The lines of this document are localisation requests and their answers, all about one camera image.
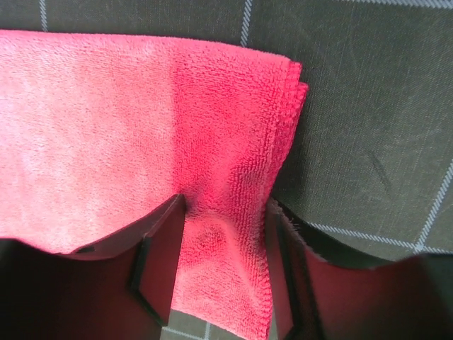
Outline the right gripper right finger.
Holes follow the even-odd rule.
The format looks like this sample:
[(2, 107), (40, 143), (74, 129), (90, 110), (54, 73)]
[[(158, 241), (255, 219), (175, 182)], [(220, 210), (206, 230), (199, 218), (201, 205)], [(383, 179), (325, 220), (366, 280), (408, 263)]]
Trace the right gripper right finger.
[(397, 339), (387, 260), (353, 249), (269, 200), (265, 245), (279, 339)]

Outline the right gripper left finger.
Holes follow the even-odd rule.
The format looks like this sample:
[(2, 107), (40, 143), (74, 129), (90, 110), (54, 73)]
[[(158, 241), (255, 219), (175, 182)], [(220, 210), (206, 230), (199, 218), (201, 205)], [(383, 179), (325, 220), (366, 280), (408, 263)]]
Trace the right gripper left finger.
[(72, 253), (113, 258), (135, 250), (128, 287), (164, 327), (171, 311), (185, 211), (184, 195), (173, 195), (144, 217)]

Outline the pink towel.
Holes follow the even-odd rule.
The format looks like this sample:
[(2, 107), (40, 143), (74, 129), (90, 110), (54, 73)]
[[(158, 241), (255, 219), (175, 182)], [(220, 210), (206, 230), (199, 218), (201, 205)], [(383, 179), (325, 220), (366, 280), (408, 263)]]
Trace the pink towel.
[(188, 204), (173, 307), (266, 339), (264, 216), (308, 86), (220, 42), (1, 32), (1, 235), (68, 252)]

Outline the black grid mat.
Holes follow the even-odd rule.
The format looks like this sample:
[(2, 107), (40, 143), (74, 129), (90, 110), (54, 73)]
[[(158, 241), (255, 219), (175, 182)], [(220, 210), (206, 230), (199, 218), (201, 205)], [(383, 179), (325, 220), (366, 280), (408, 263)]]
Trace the black grid mat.
[[(2, 1), (4, 30), (201, 40), (300, 63), (308, 91), (268, 201), (389, 261), (397, 339), (452, 338), (451, 1)], [(1, 235), (2, 339), (182, 337), (128, 287), (135, 250), (74, 250)]]

